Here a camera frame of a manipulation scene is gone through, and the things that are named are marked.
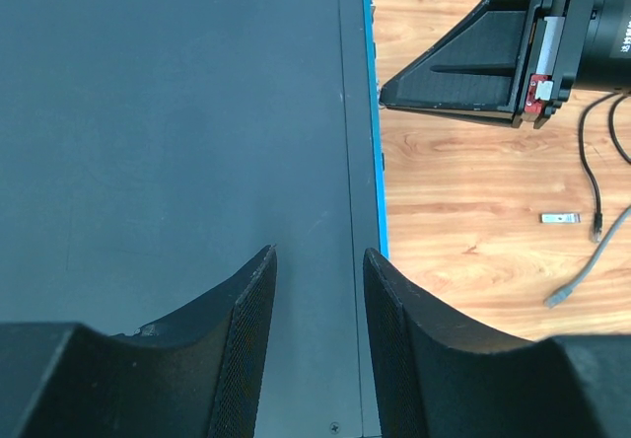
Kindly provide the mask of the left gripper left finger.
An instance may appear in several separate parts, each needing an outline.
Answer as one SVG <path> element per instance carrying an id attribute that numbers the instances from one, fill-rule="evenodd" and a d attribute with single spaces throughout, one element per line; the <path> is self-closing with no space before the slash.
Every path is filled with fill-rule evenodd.
<path id="1" fill-rule="evenodd" d="M 275 297 L 267 246 L 131 335 L 78 323 L 1 327 L 5 437 L 250 437 Z"/>

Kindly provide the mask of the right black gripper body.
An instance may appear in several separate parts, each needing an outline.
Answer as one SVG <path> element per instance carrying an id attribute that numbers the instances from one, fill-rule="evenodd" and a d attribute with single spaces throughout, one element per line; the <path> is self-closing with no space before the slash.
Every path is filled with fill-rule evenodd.
<path id="1" fill-rule="evenodd" d="M 574 89 L 630 93 L 630 0 L 526 0 L 512 125 L 541 127 Z"/>

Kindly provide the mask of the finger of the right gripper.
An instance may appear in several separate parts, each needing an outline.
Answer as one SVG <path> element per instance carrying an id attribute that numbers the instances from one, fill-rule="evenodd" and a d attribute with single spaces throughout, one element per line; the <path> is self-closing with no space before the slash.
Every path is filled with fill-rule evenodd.
<path id="1" fill-rule="evenodd" d="M 381 88 L 389 110 L 510 125 L 531 0 L 482 0 Z"/>

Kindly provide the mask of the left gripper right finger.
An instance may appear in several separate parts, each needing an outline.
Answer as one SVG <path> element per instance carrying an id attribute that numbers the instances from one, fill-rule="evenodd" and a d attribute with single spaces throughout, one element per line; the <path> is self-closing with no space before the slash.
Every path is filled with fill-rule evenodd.
<path id="1" fill-rule="evenodd" d="M 364 291 L 385 437 L 626 437 L 630 338 L 529 341 L 491 328 L 366 250 Z"/>

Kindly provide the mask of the small silver transceiver module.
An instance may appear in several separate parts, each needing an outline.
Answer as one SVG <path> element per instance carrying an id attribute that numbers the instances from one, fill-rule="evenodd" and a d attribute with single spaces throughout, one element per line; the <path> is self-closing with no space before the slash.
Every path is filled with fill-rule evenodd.
<path id="1" fill-rule="evenodd" d="M 581 214 L 574 212 L 541 213 L 539 218 L 542 224 L 579 224 L 581 222 Z"/>

